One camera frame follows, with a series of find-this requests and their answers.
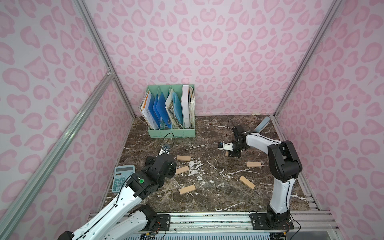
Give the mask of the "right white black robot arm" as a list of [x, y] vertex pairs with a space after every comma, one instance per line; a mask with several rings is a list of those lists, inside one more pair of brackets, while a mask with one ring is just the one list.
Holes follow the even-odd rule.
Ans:
[[303, 170], [294, 144], [291, 141], [278, 141], [256, 132], [246, 132], [241, 125], [234, 126], [235, 139], [230, 143], [220, 143], [218, 148], [229, 153], [229, 157], [241, 157], [241, 152], [249, 148], [258, 149], [269, 157], [269, 168], [274, 178], [272, 198], [265, 215], [267, 226], [276, 229], [291, 219], [290, 196], [299, 173]]

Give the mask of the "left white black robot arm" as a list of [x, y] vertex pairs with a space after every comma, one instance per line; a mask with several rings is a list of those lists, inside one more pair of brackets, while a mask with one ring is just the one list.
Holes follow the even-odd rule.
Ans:
[[146, 166], [131, 175], [121, 187], [118, 195], [89, 222], [74, 232], [65, 231], [59, 240], [122, 240], [143, 230], [148, 223], [155, 223], [156, 212], [142, 206], [127, 219], [118, 221], [128, 211], [141, 204], [150, 194], [161, 188], [166, 178], [176, 174], [177, 161], [169, 153], [147, 157]]

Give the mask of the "grey stapler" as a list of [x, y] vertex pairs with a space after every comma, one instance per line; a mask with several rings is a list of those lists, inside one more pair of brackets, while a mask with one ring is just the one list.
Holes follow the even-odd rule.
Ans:
[[271, 121], [270, 117], [265, 117], [254, 129], [254, 132], [261, 133]]

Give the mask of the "teal calculator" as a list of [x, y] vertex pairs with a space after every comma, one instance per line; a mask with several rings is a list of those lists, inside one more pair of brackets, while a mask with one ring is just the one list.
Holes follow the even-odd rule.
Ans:
[[112, 193], [118, 193], [125, 181], [135, 173], [134, 165], [118, 166], [114, 170], [114, 178], [112, 182]]

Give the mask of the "green file organizer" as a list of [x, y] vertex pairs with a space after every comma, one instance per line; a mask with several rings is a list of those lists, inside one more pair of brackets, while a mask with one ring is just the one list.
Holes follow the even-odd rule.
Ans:
[[[148, 124], [148, 132], [151, 138], [163, 138], [174, 136], [176, 138], [194, 138], [196, 136], [195, 118], [195, 89], [194, 85], [189, 85], [190, 95], [190, 118], [191, 127], [184, 128], [182, 112], [182, 88], [183, 85], [151, 85], [147, 87], [145, 96], [139, 105], [139, 110]], [[171, 129], [165, 128], [165, 123], [160, 122], [154, 111], [155, 97], [158, 93], [163, 93], [166, 100], [166, 110], [172, 123]]]

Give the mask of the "blue folders in organizer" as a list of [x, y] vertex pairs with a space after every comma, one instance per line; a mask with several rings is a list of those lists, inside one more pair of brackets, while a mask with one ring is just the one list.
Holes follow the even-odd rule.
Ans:
[[154, 111], [160, 122], [163, 121], [165, 123], [165, 128], [171, 129], [172, 123], [166, 110], [166, 100], [163, 93], [158, 93], [155, 97]]

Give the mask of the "white folder in organizer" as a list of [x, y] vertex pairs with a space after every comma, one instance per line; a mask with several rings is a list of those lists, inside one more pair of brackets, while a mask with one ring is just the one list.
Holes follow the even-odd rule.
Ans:
[[183, 85], [182, 88], [182, 112], [183, 112], [183, 121], [184, 128], [189, 129], [191, 127], [191, 118], [190, 118], [190, 95], [189, 95], [189, 85]]

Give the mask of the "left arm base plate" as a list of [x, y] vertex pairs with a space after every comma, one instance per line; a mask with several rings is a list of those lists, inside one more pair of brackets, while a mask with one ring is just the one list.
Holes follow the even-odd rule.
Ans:
[[165, 230], [168, 231], [170, 229], [171, 223], [171, 215], [169, 214], [159, 214], [156, 217], [148, 220], [147, 225], [142, 231], [155, 231], [155, 230]]

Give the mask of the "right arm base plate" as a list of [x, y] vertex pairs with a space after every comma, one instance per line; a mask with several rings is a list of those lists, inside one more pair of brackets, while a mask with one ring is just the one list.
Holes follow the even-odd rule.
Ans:
[[294, 224], [290, 212], [276, 214], [273, 211], [266, 213], [249, 212], [253, 230], [293, 230]]

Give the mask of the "aluminium mounting rail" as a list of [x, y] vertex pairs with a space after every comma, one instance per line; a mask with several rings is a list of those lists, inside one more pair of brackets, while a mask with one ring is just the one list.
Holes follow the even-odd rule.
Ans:
[[[249, 212], [197, 212], [197, 213], [165, 213], [171, 215], [170, 229], [155, 230], [151, 232], [164, 232], [158, 237], [162, 240], [184, 234], [188, 238], [196, 239], [202, 236], [218, 236], [220, 239], [229, 239], [232, 235], [256, 236], [264, 239], [280, 239], [284, 233], [289, 234], [293, 239], [310, 239], [305, 233], [325, 232], [331, 240], [343, 239], [342, 233], [336, 221], [328, 211], [303, 211], [291, 212], [294, 229], [285, 230], [253, 230]], [[125, 214], [119, 221], [127, 219], [131, 214]], [[135, 232], [125, 239], [135, 239], [139, 234], [147, 231]]]

